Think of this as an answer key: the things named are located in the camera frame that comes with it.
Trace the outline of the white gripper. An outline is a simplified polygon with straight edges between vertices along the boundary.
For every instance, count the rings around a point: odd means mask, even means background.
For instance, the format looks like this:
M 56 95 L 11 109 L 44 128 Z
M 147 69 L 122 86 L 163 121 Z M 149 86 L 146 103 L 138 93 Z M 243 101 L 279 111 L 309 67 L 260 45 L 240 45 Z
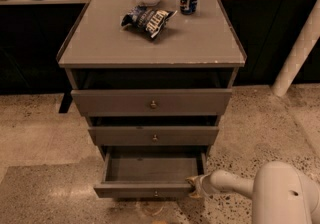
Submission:
M 195 190 L 189 194 L 190 198 L 199 199 L 204 196 L 211 196 L 216 193 L 216 189 L 211 184 L 209 175 L 198 175 L 187 177 L 186 181 L 189 184 L 194 184 Z

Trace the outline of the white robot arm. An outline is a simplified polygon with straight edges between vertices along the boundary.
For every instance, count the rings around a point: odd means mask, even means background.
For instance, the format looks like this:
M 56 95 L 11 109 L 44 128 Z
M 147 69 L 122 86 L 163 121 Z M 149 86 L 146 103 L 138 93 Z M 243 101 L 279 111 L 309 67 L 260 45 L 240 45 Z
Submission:
M 252 224 L 320 224 L 320 185 L 290 164 L 264 164 L 253 179 L 224 170 L 186 179 L 191 198 L 235 192 L 252 200 Z

